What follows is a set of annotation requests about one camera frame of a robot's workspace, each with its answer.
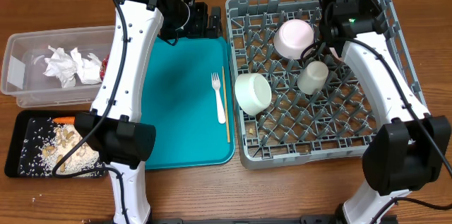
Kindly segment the white plastic fork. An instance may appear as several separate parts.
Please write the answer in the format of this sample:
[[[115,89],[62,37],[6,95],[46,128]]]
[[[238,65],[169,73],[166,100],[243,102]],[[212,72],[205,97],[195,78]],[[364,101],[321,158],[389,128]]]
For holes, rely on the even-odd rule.
[[[214,72],[211,74],[211,83],[212,83],[213,90],[215,91],[215,101],[216,101],[218,122],[220,124],[224,124],[226,122],[226,117],[225,117],[225,110],[224,110],[224,107],[222,104],[222,99],[220,97],[221,82],[220,82],[218,73]]]

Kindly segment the red snack wrapper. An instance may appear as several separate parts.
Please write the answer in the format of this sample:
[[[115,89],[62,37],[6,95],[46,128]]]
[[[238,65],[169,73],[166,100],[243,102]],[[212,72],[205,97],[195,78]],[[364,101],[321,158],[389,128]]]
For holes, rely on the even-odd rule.
[[[107,56],[102,60],[102,63],[101,63],[101,66],[100,66],[100,80],[101,80],[101,81],[102,81],[102,80],[104,79],[104,77],[105,77],[105,73],[106,73],[106,70],[107,70],[108,61],[109,61],[109,55],[107,55]]]

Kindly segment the small white plate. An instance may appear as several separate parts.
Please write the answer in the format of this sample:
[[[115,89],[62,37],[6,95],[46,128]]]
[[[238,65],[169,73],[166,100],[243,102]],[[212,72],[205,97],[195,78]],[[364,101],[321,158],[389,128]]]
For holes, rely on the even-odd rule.
[[[269,107],[272,91],[267,79],[259,73],[245,73],[237,77],[234,94],[241,109],[255,116]]]

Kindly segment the white napkin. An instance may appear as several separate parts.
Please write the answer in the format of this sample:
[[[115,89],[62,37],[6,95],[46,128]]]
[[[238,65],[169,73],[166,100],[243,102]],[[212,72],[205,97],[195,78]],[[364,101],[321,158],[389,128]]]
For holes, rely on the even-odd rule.
[[[76,73],[82,84],[94,85],[102,81],[100,78],[102,62],[95,54],[89,53],[85,59],[75,47],[71,50],[71,57],[76,63]]]

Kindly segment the pink bowl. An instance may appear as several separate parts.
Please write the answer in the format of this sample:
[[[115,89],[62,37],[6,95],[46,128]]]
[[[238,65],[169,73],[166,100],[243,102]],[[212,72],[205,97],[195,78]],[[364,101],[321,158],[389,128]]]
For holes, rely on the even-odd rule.
[[[313,43],[314,30],[300,19],[284,22],[273,40],[277,53],[286,59],[300,59],[302,52]]]

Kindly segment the white tissue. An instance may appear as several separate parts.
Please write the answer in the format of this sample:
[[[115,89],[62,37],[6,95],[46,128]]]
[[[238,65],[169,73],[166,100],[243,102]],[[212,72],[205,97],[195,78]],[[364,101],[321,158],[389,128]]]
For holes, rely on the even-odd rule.
[[[76,85],[75,74],[77,64],[70,55],[65,53],[64,48],[53,48],[50,45],[48,49],[53,52],[50,58],[45,58],[47,68],[43,73],[48,77],[56,77],[61,82],[62,88],[72,88]]]

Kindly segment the wooden chopstick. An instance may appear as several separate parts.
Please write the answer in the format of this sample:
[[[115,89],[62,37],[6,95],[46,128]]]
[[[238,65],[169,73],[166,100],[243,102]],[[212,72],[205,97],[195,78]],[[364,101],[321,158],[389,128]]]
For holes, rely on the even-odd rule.
[[[225,124],[226,124],[226,130],[227,130],[227,142],[231,142],[230,138],[230,126],[229,126],[229,117],[228,117],[228,106],[227,106],[227,89],[226,89],[226,82],[225,82],[225,68],[222,66],[222,83],[223,83],[223,97],[224,97],[224,108],[225,108]]]

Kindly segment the white paper cup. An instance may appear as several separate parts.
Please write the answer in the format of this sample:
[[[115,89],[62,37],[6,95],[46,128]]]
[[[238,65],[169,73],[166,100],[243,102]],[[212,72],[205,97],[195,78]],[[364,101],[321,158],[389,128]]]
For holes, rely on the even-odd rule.
[[[328,73],[328,67],[323,62],[312,61],[300,73],[297,86],[304,94],[313,95],[323,88]]]

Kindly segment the orange carrot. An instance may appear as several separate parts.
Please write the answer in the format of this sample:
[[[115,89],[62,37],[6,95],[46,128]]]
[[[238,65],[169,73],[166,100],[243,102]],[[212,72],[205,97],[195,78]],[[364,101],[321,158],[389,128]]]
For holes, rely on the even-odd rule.
[[[53,122],[57,123],[57,124],[71,124],[74,125],[75,124],[75,117],[56,117],[53,118]]]

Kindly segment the rice and peanuts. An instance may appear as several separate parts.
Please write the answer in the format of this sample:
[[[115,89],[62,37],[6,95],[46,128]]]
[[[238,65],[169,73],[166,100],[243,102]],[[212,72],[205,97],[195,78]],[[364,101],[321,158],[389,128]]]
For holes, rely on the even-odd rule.
[[[56,123],[51,117],[29,119],[18,174],[31,178],[51,177],[54,166],[82,139],[72,124]],[[57,172],[67,175],[102,166],[99,153],[85,143]]]

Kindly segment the large pink plate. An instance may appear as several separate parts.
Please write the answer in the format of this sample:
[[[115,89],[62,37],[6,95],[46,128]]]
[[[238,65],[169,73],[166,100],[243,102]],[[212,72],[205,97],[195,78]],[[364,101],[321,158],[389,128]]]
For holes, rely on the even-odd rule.
[[[345,58],[341,53],[337,52],[334,47],[330,47],[329,50],[336,61],[344,63]]]

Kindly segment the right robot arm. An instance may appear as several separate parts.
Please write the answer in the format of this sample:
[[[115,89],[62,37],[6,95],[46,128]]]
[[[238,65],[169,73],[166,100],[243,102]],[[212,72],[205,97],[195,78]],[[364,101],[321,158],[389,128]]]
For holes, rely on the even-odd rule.
[[[433,116],[405,82],[389,50],[379,0],[320,0],[321,40],[350,67],[377,133],[362,156],[364,181],[337,210],[339,223],[382,223],[384,214],[450,168],[451,124]]]

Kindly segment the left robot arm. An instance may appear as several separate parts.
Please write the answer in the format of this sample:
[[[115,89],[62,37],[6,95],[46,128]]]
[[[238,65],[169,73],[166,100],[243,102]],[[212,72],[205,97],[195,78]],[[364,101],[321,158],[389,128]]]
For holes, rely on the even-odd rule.
[[[90,111],[76,115],[75,127],[109,173],[114,223],[151,223],[145,162],[156,130],[141,123],[141,98],[153,45],[157,39],[176,45],[181,37],[217,37],[219,20],[198,0],[112,1],[116,26],[102,85]]]

